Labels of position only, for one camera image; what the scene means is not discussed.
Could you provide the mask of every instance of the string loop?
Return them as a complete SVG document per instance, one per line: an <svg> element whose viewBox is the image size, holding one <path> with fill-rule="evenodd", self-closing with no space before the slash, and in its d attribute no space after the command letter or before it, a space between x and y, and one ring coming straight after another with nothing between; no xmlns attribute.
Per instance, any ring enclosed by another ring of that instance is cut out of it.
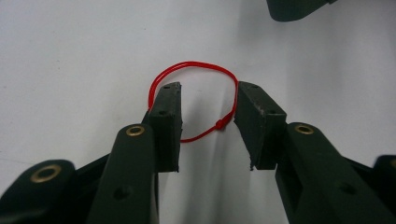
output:
<svg viewBox="0 0 396 224"><path fill-rule="evenodd" d="M193 142L193 141L198 140L198 139L204 137L205 135L213 132L214 130L222 130L233 118L233 113L235 112L235 109L236 109L236 100L237 100L237 92L238 92L238 79L236 79L236 76L232 72L228 71L227 69L225 69L223 67L220 67L220 66L212 64L212 63L201 63L201 62L177 63L175 65L168 67L163 72L161 72L154 79L154 81L151 83L151 86L150 86L149 92L148 92L148 111L151 110L151 108L154 104L155 91L156 91L158 85L160 84L160 82L165 77L167 77L169 74L175 72L176 70L185 68L185 67L207 68L207 69L219 71L219 72L227 75L228 77L230 77L233 80L233 83L235 85L235 93L233 96L233 108L231 109L231 111L228 114L226 114L222 119L219 119L213 127L209 128L208 130L204 131L203 133L201 133L195 137L192 137L192 138L181 139L180 140L181 143Z"/></svg>

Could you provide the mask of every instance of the white table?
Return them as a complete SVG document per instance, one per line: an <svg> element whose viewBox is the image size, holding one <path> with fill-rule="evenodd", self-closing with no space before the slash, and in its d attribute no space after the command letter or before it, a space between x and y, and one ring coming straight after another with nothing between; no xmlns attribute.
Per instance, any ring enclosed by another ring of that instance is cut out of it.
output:
<svg viewBox="0 0 396 224"><path fill-rule="evenodd" d="M273 21L264 0L0 1L0 192L49 159L77 168L140 122L151 81L188 60L263 87L288 122L319 127L346 157L394 154L396 2L339 0L301 21ZM183 136L231 107L225 76L186 69ZM235 126L180 152L161 175L162 223L288 223L274 172L249 171Z"/></svg>

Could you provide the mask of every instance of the dark green plastic part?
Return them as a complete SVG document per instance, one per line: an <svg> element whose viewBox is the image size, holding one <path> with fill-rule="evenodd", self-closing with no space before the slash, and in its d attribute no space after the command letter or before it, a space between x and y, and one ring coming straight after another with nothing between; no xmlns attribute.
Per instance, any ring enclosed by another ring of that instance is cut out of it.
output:
<svg viewBox="0 0 396 224"><path fill-rule="evenodd" d="M134 124L121 129L86 223L157 224L155 177L152 129L147 124Z"/></svg>
<svg viewBox="0 0 396 224"><path fill-rule="evenodd" d="M148 119L144 119L154 130L158 172L178 172L182 125L180 94L179 82L161 87Z"/></svg>
<svg viewBox="0 0 396 224"><path fill-rule="evenodd" d="M59 168L59 173L50 168L54 165ZM32 180L34 175L53 178L35 182ZM1 198L0 223L61 223L72 200L69 195L74 192L76 177L75 167L70 161L43 161L32 166Z"/></svg>
<svg viewBox="0 0 396 224"><path fill-rule="evenodd" d="M290 161L278 165L276 183L290 223L396 223L319 129L289 124L284 148Z"/></svg>
<svg viewBox="0 0 396 224"><path fill-rule="evenodd" d="M379 198L396 216L396 156L380 156L373 168L374 188Z"/></svg>
<svg viewBox="0 0 396 224"><path fill-rule="evenodd" d="M275 21L297 21L335 0L267 0Z"/></svg>
<svg viewBox="0 0 396 224"><path fill-rule="evenodd" d="M274 170L282 147L286 112L259 86L240 81L235 124L250 154L250 166Z"/></svg>

